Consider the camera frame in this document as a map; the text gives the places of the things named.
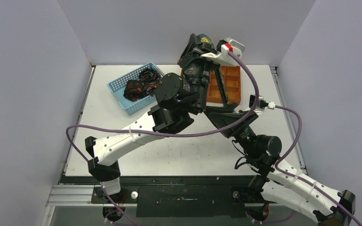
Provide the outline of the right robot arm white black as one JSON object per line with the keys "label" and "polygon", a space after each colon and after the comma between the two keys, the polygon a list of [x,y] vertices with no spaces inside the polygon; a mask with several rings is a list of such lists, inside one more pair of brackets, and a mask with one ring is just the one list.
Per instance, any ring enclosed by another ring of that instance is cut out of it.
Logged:
{"label": "right robot arm white black", "polygon": [[360,221],[354,217],[355,195],[352,192],[340,192],[319,184],[285,160],[296,146],[302,131],[302,119],[296,111],[273,102],[264,104],[269,109],[277,108],[293,113],[298,119],[295,140],[283,156],[280,156],[281,141],[278,137],[255,135],[250,129],[249,117],[257,116],[254,109],[260,102],[259,91],[252,73],[245,65],[242,69],[250,78],[255,91],[249,111],[232,124],[226,122],[225,117],[233,117],[234,113],[215,112],[209,114],[208,118],[218,128],[217,132],[236,139],[245,151],[245,163],[257,173],[249,184],[249,199],[282,204],[310,217],[320,226],[347,226],[351,221],[360,225]]}

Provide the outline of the blue yellow floral tie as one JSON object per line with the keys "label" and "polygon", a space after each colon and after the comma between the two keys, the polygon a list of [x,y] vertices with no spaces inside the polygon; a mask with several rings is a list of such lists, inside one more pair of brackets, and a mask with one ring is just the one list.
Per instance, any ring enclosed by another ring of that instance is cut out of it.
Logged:
{"label": "blue yellow floral tie", "polygon": [[213,44],[211,39],[206,34],[202,33],[202,34],[199,34],[197,37],[198,37],[199,41],[202,43],[208,43],[210,45]]}

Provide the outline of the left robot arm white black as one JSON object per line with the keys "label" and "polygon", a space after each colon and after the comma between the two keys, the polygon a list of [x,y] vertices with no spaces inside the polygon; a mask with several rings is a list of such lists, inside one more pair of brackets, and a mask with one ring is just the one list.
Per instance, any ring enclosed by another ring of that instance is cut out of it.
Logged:
{"label": "left robot arm white black", "polygon": [[89,173],[102,186],[103,196],[114,203],[121,199],[119,159],[131,151],[165,137],[182,137],[181,132],[206,110],[210,73],[220,65],[205,54],[217,54],[217,48],[205,34],[191,34],[177,64],[181,75],[162,76],[154,89],[157,105],[114,136],[85,138]]}

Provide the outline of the orange wooden compartment tray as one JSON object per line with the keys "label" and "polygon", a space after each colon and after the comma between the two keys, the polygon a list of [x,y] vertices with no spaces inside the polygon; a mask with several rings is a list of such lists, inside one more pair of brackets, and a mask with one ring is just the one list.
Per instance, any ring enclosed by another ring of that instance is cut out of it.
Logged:
{"label": "orange wooden compartment tray", "polygon": [[207,102],[217,104],[240,104],[240,66],[219,66],[208,62],[191,63],[181,70],[176,81],[182,91],[191,92],[192,104],[204,107]]}

